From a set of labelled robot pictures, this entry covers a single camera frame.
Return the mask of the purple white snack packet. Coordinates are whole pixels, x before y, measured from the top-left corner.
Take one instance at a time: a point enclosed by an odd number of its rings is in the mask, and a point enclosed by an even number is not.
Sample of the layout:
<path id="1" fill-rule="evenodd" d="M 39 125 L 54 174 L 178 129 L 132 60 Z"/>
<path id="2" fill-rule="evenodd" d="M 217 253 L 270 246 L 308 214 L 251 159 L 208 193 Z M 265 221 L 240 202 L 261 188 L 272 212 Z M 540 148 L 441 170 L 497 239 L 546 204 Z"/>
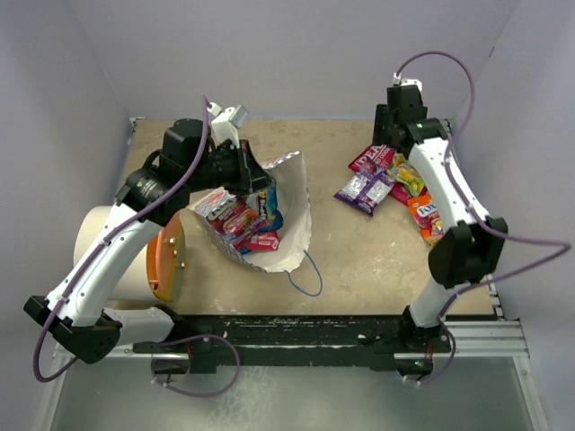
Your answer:
<path id="1" fill-rule="evenodd" d="M 394 184 L 394 179 L 383 168 L 367 161 L 334 194 L 334 197 L 368 216 L 373 216 L 376 208 L 388 196 Z"/>

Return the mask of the blue checkered paper bag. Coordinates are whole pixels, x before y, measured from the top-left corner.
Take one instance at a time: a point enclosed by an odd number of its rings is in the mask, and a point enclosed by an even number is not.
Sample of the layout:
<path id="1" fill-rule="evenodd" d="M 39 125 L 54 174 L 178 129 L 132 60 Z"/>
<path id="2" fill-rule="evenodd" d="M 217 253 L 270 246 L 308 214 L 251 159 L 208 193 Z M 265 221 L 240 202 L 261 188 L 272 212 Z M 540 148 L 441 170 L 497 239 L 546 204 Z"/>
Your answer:
<path id="1" fill-rule="evenodd" d="M 189 210 L 230 260 L 265 273 L 283 273 L 300 293 L 317 297 L 323 292 L 323 275 L 309 251 L 312 216 L 304 155 L 288 153 L 263 168 L 273 185 L 240 197 L 220 187 Z M 315 293 L 292 278 L 304 259 L 319 279 Z"/>

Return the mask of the green yellow candy packet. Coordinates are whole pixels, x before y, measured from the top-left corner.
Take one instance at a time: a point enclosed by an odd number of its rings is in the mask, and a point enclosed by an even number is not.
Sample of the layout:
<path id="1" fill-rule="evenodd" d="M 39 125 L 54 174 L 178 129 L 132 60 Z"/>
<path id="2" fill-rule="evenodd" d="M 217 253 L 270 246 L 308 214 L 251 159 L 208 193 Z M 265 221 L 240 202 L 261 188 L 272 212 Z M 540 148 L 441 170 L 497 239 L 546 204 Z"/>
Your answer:
<path id="1" fill-rule="evenodd" d="M 401 183 L 413 197 L 418 197 L 425 188 L 425 183 L 417 170 L 401 153 L 395 153 L 387 167 L 387 173 Z"/>

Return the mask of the purple pink candy packet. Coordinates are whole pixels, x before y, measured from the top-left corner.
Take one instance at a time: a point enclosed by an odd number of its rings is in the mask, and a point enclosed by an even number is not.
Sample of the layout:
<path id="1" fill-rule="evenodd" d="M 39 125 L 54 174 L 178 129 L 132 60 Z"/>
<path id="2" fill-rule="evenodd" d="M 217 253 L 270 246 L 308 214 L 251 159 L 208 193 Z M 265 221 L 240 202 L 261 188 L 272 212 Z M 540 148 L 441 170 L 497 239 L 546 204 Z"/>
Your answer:
<path id="1" fill-rule="evenodd" d="M 261 228 L 264 220 L 241 197 L 232 197 L 211 211 L 208 223 L 237 251 Z"/>

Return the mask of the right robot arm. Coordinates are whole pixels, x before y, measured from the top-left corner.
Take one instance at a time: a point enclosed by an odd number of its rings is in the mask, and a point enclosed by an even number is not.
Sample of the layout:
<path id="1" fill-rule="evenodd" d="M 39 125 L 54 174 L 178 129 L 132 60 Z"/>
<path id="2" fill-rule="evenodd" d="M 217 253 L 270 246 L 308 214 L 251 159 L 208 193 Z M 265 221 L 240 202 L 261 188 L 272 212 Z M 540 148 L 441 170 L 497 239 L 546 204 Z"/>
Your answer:
<path id="1" fill-rule="evenodd" d="M 442 318 L 458 295 L 493 273 L 507 233 L 476 200 L 449 152 L 446 121 L 431 118 L 417 80 L 395 79 L 376 108 L 374 140 L 402 154 L 422 177 L 443 223 L 443 236 L 428 256 L 430 279 L 399 320 L 399 340 L 420 351 L 441 336 Z"/>

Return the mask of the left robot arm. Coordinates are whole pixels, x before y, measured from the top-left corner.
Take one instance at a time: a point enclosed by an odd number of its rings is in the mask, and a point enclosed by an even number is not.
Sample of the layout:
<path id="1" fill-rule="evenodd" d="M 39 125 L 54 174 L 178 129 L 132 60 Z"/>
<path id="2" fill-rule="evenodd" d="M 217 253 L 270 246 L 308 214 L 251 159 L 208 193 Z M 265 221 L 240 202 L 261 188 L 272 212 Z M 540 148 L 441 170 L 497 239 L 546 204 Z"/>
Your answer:
<path id="1" fill-rule="evenodd" d="M 190 202 L 190 194 L 225 188 L 245 196 L 274 184 L 245 140 L 215 136 L 215 124 L 178 119 L 120 188 L 109 218 L 85 255 L 46 296 L 23 310 L 75 358 L 94 364 L 116 346 L 154 342 L 165 352 L 181 348 L 183 319 L 168 306 L 113 310 L 112 291 L 135 257 Z"/>

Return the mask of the pink cookie snack packet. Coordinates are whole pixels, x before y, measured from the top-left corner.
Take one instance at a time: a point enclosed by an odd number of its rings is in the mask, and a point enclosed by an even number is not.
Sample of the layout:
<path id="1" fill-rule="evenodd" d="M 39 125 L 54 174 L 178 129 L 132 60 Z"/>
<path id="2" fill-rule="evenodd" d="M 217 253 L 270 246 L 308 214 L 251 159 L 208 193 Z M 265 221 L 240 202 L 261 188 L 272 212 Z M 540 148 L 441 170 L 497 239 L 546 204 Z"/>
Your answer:
<path id="1" fill-rule="evenodd" d="M 386 145 L 369 145 L 349 163 L 348 168 L 358 172 L 364 163 L 371 163 L 382 170 L 386 170 L 392 163 L 393 157 L 394 150 L 392 148 Z M 408 206 L 408 200 L 412 198 L 402 183 L 396 183 L 390 195 L 405 206 Z"/>

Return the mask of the orange snack packet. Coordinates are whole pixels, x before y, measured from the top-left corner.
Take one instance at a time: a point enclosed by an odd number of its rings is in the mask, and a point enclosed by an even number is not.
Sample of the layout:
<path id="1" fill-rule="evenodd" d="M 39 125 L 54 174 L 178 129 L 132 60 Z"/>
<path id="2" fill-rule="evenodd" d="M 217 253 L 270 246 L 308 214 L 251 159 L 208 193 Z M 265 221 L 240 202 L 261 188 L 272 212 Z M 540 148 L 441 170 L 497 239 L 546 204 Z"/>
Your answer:
<path id="1" fill-rule="evenodd" d="M 411 215 L 420 228 L 423 240 L 431 246 L 437 244 L 443 237 L 443 223 L 434 200 L 430 194 L 408 200 Z"/>

